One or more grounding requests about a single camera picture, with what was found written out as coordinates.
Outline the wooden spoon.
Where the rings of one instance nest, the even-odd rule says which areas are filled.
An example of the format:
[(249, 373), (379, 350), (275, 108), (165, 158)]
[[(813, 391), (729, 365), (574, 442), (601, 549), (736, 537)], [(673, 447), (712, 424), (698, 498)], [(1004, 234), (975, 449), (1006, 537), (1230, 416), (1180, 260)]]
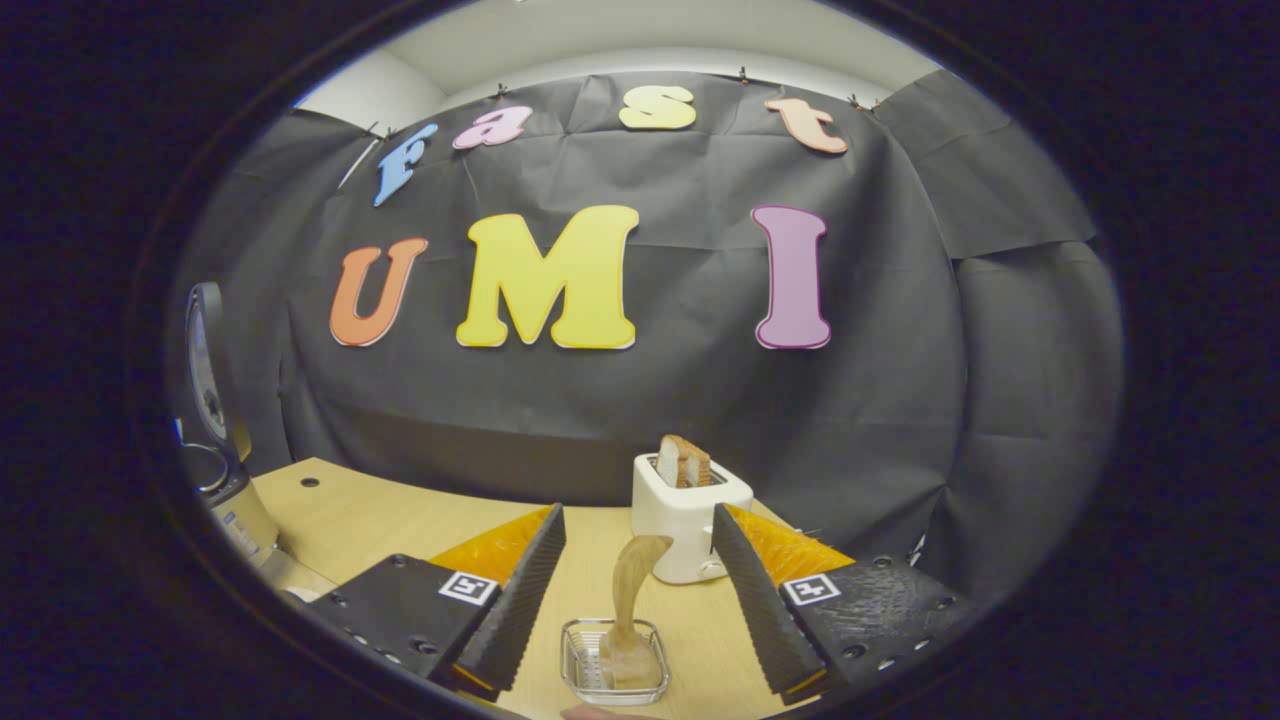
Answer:
[(635, 625), (637, 596), (669, 550), (669, 536), (635, 536), (620, 552), (612, 575), (614, 621), (600, 642), (600, 666), (613, 691), (644, 691), (660, 684), (663, 671)]

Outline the black backdrop cloth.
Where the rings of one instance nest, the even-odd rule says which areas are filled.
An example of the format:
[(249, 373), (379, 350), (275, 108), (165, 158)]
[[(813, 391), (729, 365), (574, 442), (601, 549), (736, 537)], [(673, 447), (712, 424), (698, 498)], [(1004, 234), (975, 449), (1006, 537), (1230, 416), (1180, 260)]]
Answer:
[[(1065, 537), (1123, 392), (1100, 229), (1011, 117), (945, 70), (874, 111), (803, 88), (637, 72), (517, 88), (431, 119), (375, 204), (379, 146), (283, 117), (212, 196), (172, 299), (214, 281), (269, 471), (321, 457), (436, 489), (630, 500), (664, 433), (849, 553), (908, 553), (1011, 593)], [(548, 250), (637, 211), (627, 350), (544, 334), (463, 348), (486, 217)]]

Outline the grey silver rice cooker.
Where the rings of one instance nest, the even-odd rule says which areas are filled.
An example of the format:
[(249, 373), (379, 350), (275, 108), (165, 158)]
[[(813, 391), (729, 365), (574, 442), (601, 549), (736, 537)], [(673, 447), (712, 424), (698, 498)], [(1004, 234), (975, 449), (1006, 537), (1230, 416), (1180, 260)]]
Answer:
[(215, 523), (244, 559), (264, 568), (278, 550), (279, 528), (261, 501), (244, 461), (252, 441), (230, 372), (230, 336), (218, 283), (195, 284), (186, 304), (188, 389), (207, 445), (184, 442), (212, 460), (195, 488)]

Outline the toast slice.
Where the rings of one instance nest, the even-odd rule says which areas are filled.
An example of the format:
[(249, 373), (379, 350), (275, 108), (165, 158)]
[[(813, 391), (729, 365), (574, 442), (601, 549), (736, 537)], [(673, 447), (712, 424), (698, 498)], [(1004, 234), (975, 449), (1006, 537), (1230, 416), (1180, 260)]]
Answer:
[(655, 470), (667, 486), (677, 489), (714, 483), (709, 454), (681, 436), (667, 434), (660, 438)]

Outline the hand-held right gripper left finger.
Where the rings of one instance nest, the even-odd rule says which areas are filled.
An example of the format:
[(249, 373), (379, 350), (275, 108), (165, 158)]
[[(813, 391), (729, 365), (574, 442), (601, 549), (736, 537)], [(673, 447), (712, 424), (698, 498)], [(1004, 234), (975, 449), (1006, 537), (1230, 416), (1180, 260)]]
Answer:
[(564, 543), (553, 503), (429, 560), (393, 553), (306, 609), (394, 667), (494, 701), (515, 685)]

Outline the white toaster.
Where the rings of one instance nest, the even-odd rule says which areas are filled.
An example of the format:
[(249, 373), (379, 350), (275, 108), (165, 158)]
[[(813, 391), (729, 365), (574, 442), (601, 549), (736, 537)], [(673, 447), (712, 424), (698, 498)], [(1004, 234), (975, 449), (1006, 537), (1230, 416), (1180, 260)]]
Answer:
[(718, 462), (710, 464), (709, 486), (680, 489), (660, 479), (657, 454), (634, 459), (631, 505), (635, 536), (668, 536), (672, 546), (657, 562), (654, 577), (672, 585), (710, 582), (727, 575), (712, 546), (718, 503), (751, 509), (753, 488)]

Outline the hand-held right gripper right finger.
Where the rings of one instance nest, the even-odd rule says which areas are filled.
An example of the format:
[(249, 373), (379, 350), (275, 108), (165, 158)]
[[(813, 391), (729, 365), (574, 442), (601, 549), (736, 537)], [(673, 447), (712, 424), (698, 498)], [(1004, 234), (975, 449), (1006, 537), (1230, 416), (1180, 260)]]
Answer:
[(786, 705), (872, 691), (940, 652), (972, 612), (905, 562), (858, 561), (733, 505), (716, 506), (712, 546), (765, 682)]

